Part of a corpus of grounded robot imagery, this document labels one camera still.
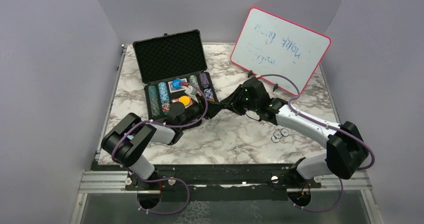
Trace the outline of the red playing card deck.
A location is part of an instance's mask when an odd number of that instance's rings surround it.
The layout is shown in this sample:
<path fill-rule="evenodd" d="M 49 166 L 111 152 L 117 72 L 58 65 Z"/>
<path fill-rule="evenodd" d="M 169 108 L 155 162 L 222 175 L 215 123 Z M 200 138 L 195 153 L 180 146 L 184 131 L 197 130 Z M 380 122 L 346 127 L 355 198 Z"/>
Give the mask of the red playing card deck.
<path fill-rule="evenodd" d="M 181 103 L 181 102 L 179 102 L 179 98 L 180 97 L 178 97 L 178 98 L 174 98 L 174 99 L 172 99 L 171 101 L 172 101 L 172 103 Z M 194 104 L 194 101 L 192 100 L 192 98 L 191 98 L 191 104 L 189 105 L 189 106 L 184 106 L 184 108 L 185 109 L 187 109 L 187 108 L 189 108 L 190 106 L 192 106 Z"/>

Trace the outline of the yellow round button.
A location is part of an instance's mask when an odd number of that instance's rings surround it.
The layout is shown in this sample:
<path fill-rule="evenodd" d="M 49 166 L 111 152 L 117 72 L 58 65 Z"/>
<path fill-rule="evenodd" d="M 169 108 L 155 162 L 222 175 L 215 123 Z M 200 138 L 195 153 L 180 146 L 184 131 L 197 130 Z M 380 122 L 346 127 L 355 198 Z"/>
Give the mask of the yellow round button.
<path fill-rule="evenodd" d="M 189 96 L 183 95 L 178 99 L 179 102 L 181 102 L 184 106 L 189 106 L 192 103 L 192 100 Z"/>

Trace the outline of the blue playing card deck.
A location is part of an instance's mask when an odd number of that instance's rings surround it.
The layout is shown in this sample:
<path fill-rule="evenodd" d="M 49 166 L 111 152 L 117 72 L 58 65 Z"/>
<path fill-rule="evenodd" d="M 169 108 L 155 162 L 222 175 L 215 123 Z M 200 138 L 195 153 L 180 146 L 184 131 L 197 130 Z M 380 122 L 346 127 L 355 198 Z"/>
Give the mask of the blue playing card deck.
<path fill-rule="evenodd" d="M 187 87 L 182 85 L 181 82 L 182 81 L 185 82 L 186 80 L 187 80 L 186 78 L 183 78 L 183 79 L 174 79 L 172 81 L 169 81 L 167 83 L 169 92 L 170 93 L 176 93 L 176 92 L 185 90 Z"/>

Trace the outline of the blue small blind button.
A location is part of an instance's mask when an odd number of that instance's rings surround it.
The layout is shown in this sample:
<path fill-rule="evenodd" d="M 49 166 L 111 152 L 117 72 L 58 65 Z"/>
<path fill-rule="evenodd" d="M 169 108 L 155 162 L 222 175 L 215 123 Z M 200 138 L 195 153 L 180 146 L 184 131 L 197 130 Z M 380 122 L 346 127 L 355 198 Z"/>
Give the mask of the blue small blind button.
<path fill-rule="evenodd" d="M 177 78 L 177 79 L 175 79 L 171 82 L 171 87 L 173 89 L 180 89 L 181 86 L 182 86 L 182 84 L 181 84 L 181 80 L 179 78 Z"/>

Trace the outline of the black poker set case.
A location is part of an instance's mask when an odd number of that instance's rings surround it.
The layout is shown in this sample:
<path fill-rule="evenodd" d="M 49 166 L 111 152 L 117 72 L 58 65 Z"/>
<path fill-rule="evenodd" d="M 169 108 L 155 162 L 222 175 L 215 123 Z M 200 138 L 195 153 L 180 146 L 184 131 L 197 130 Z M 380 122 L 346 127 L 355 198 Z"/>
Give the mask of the black poker set case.
<path fill-rule="evenodd" d="M 164 34 L 159 37 L 135 41 L 132 45 L 141 80 L 145 85 L 144 92 L 149 119 L 156 122 L 164 122 L 166 119 L 166 115 L 162 111 L 158 89 L 158 83 L 161 82 L 167 84 L 169 104 L 172 104 L 172 99 L 186 94 L 185 90 L 170 93 L 168 82 L 175 79 L 186 79 L 185 82 L 190 83 L 189 76 L 195 75 L 198 80 L 199 89 L 204 92 L 199 75 L 200 73 L 206 73 L 215 102 L 218 101 L 211 76 L 207 71 L 208 66 L 199 30 L 194 29 L 175 34 Z M 155 86 L 157 88 L 160 116 L 152 116 L 148 92 L 149 86 Z"/>

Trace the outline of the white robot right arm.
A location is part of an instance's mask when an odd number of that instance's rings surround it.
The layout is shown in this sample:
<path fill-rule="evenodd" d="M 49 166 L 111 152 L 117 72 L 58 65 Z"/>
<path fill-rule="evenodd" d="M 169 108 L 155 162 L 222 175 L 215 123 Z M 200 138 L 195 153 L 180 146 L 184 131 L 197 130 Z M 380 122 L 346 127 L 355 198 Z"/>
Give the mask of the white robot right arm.
<path fill-rule="evenodd" d="M 220 102 L 209 101 L 208 104 L 210 117 L 221 110 L 229 110 L 239 116 L 251 111 L 258 115 L 259 120 L 292 129 L 325 148 L 325 154 L 302 157 L 289 168 L 287 179 L 296 188 L 317 176 L 335 175 L 348 180 L 361 170 L 362 163 L 371 154 L 354 123 L 325 121 L 295 108 L 290 101 L 270 97 L 264 84 L 256 77 L 240 84 Z"/>

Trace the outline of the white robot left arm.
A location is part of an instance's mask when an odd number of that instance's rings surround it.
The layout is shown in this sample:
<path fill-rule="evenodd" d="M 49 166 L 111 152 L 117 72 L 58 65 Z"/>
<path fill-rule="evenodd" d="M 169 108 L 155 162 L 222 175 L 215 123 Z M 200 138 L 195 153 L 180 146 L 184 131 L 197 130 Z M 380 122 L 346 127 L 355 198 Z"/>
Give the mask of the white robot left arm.
<path fill-rule="evenodd" d="M 209 103 L 200 100 L 189 107 L 174 102 L 164 122 L 142 120 L 130 112 L 102 139 L 100 147 L 111 155 L 112 160 L 138 177 L 144 189 L 152 189 L 157 184 L 155 166 L 144 156 L 151 143 L 176 144 L 183 136 L 183 130 L 196 127 L 209 110 Z"/>

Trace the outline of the red white chip stack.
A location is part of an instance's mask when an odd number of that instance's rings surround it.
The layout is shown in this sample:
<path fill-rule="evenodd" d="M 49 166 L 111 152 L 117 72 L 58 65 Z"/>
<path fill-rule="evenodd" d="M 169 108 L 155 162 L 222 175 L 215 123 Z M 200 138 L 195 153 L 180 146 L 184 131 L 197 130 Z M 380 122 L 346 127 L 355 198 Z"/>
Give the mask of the red white chip stack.
<path fill-rule="evenodd" d="M 167 115 L 169 110 L 170 110 L 170 104 L 169 103 L 165 103 L 161 105 L 161 109 L 164 115 Z"/>

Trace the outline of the blue white chip stack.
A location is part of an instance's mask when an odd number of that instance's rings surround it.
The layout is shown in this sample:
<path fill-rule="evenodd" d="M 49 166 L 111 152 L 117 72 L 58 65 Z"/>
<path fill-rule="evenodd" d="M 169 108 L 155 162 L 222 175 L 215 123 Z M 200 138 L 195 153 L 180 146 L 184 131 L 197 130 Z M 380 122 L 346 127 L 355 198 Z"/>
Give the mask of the blue white chip stack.
<path fill-rule="evenodd" d="M 205 94 L 208 101 L 212 101 L 212 102 L 215 101 L 214 93 L 213 93 L 213 90 L 211 88 L 204 89 L 203 93 Z"/>

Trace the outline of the light blue chip stack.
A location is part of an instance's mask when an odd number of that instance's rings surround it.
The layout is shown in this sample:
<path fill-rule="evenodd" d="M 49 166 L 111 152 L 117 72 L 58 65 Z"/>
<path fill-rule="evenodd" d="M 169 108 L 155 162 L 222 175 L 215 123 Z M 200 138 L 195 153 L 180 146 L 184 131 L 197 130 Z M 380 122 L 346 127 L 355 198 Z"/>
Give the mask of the light blue chip stack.
<path fill-rule="evenodd" d="M 159 97 L 162 105 L 169 104 L 170 98 L 168 93 L 167 84 L 165 82 L 158 83 Z"/>

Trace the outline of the green blue chip stack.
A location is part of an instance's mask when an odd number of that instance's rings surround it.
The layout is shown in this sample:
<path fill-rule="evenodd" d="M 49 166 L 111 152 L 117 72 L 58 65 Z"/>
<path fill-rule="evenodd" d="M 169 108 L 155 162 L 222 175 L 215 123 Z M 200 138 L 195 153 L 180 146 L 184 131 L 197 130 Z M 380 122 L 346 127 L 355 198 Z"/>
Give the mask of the green blue chip stack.
<path fill-rule="evenodd" d="M 150 101 L 151 114 L 153 117 L 161 115 L 161 109 L 158 101 L 158 92 L 157 88 L 154 85 L 148 87 L 148 95 Z"/>

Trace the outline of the purple chip stack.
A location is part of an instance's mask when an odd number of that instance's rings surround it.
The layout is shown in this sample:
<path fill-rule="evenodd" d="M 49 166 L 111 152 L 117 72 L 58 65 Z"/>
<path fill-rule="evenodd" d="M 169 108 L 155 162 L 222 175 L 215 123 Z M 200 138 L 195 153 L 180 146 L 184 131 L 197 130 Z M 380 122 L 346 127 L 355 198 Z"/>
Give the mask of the purple chip stack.
<path fill-rule="evenodd" d="M 211 85 L 210 85 L 207 74 L 202 72 L 199 74 L 199 78 L 200 78 L 200 83 L 203 89 L 209 89 Z"/>

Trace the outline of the green white chip stack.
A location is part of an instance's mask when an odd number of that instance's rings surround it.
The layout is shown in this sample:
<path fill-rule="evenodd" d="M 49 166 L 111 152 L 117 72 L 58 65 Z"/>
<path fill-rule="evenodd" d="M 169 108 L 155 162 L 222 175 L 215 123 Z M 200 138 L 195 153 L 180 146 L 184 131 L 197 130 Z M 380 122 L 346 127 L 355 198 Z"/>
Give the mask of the green white chip stack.
<path fill-rule="evenodd" d="M 190 82 L 191 84 L 194 84 L 194 85 L 196 85 L 196 86 L 199 86 L 198 78 L 197 78 L 195 75 L 190 75 L 190 76 L 188 77 L 188 80 L 189 80 L 189 82 Z"/>

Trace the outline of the pink framed whiteboard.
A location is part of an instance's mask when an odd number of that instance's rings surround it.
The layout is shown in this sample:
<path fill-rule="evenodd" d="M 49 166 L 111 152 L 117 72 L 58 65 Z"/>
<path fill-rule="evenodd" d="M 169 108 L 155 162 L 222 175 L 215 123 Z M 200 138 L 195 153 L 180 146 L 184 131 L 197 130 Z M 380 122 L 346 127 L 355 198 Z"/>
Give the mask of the pink framed whiteboard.
<path fill-rule="evenodd" d="M 331 43 L 324 34 L 253 7 L 230 60 L 296 95 L 305 89 Z"/>

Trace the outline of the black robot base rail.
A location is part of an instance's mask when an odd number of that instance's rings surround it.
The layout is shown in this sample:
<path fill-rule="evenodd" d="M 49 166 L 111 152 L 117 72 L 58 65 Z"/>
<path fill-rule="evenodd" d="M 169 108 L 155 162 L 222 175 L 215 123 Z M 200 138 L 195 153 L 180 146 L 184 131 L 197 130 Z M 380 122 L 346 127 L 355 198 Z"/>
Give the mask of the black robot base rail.
<path fill-rule="evenodd" d="M 92 171 L 123 171 L 124 191 L 136 192 L 137 199 L 149 207 L 185 201 L 286 201 L 301 191 L 308 193 L 322 185 L 313 179 L 290 180 L 290 164 L 158 164 L 145 183 L 118 165 L 99 165 Z"/>

